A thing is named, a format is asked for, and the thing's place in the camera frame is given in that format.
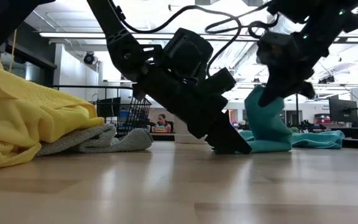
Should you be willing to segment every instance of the wire basket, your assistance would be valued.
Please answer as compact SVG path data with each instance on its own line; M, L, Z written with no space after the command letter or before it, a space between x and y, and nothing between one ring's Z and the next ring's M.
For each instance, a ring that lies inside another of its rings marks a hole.
M122 137L135 128L146 128L149 123L149 110L151 102L144 98L137 100L134 97L120 97L120 90L132 90L128 86L83 86L83 85L53 85L49 86L66 93L77 95L81 91L73 91L72 89L97 89L98 93L93 94L87 99L91 104L95 105L98 116L104 118L105 123L114 124L117 127L117 136ZM104 93L104 97L99 99L99 93Z

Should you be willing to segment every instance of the computer monitor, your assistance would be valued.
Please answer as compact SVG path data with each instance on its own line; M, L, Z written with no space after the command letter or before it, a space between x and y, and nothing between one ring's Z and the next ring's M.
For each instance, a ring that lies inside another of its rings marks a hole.
M328 101L331 121L358 124L356 101L340 100L337 98L330 98Z

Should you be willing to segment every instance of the security camera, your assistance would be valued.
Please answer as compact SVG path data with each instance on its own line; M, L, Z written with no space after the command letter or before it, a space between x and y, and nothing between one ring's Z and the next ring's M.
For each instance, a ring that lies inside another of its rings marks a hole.
M94 56L94 52L87 52L84 57L84 63L87 65L94 65L98 59Z

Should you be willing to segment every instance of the person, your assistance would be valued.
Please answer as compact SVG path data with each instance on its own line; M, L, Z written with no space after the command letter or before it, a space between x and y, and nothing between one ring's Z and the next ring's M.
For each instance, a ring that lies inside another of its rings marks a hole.
M165 114L160 114L158 116L157 124L159 126L164 126L165 129L167 130L167 132L169 133L171 130L171 125L167 122L167 120L165 118L166 118Z

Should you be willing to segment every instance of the ceiling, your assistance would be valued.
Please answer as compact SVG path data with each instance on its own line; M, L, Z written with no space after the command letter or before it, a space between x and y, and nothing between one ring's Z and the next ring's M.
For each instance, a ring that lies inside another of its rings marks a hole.
M196 4L197 2L200 2L200 0L114 0L114 3L120 5L124 11L127 22L143 30L158 27L181 7ZM203 7L228 12L233 15L239 15L255 8L249 7L244 3L248 1L243 0L213 0L212 2L215 3ZM204 28L207 25L222 19L225 19L225 17L205 14L199 11L188 11L160 32L172 34L179 27L183 27L199 34L204 34ZM271 19L272 17L269 13L261 11L243 17L241 22L248 24L256 20L267 22ZM56 0L53 3L41 5L25 21L40 32L101 32L100 26L94 18L86 0ZM234 27L235 25L235 23L229 23L219 28ZM290 33L299 28L298 25L281 17L278 25L273 30ZM358 30L347 35L358 35ZM64 41L64 43L67 45L67 50L80 54L84 54L86 51L95 51L99 59L109 61L106 52L106 42L103 40L71 39L69 42ZM161 44L164 46L167 40L143 40L143 43ZM211 42L214 52L217 52L225 43L225 41ZM212 69L217 70L223 67L233 69L235 70L234 78L240 82L251 82L254 78L258 78L261 82L266 82L269 73L264 65L256 63L256 50L257 47L254 42L235 42L218 57L217 61L213 63ZM314 68L315 74L310 81L318 83L320 78L333 74L337 82L358 83L358 75L354 75L355 72L358 73L358 45L333 44L329 51L331 53L330 56L322 58L316 64ZM249 91L250 89L242 88L242 85L238 84L235 90L226 93L226 96L230 98L245 98ZM333 91L343 93L344 89ZM331 94L333 91L322 89L317 92Z

